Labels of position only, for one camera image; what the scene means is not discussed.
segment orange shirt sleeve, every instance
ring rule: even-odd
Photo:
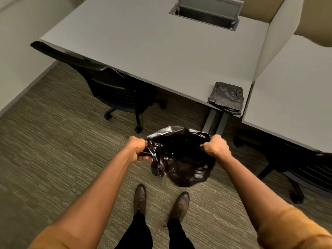
[[[265,249],[332,249],[331,234],[294,206],[264,223],[257,234]]]
[[[59,228],[45,228],[31,243],[28,249],[86,249],[81,241]]]

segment folded trash bag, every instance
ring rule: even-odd
[[[216,82],[208,102],[231,115],[241,115],[243,100],[242,87]]]
[[[153,158],[152,174],[167,177],[179,187],[205,182],[215,158],[200,145],[210,141],[204,132],[180,126],[168,126],[147,136],[145,152]]]

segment shoe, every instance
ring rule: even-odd
[[[146,213],[146,189],[143,184],[137,186],[134,195],[134,215],[139,212],[145,216]]]
[[[171,213],[168,216],[168,220],[178,219],[181,223],[189,209],[189,201],[189,193],[186,191],[182,192],[175,201]]]

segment pant leg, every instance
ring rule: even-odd
[[[136,213],[132,218],[131,225],[128,227],[115,249],[136,247],[152,249],[152,246],[151,231],[145,223],[145,217],[142,213]]]
[[[187,238],[183,231],[179,220],[170,219],[167,223],[167,227],[169,232],[170,249],[195,249],[193,243]]]

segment floor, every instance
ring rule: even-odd
[[[168,107],[149,107],[137,136],[168,125],[202,128],[207,108],[166,91],[161,94]],[[115,111],[106,121],[107,109],[76,71],[60,63],[0,118],[0,248],[26,248],[135,134],[133,114]],[[267,162],[249,147],[234,147],[232,136],[241,127],[245,126],[239,118],[230,117],[223,137],[232,154],[256,174]],[[272,172],[264,182],[290,202],[290,185],[282,174]],[[115,247],[131,223],[132,197],[139,183],[147,188],[146,221],[154,248],[168,248],[166,217],[184,189],[153,176],[149,162],[130,167],[99,248]],[[258,248],[255,230],[219,166],[205,183],[186,190],[191,202],[183,227],[196,248]],[[303,192],[305,204],[298,207],[331,232],[332,200]]]

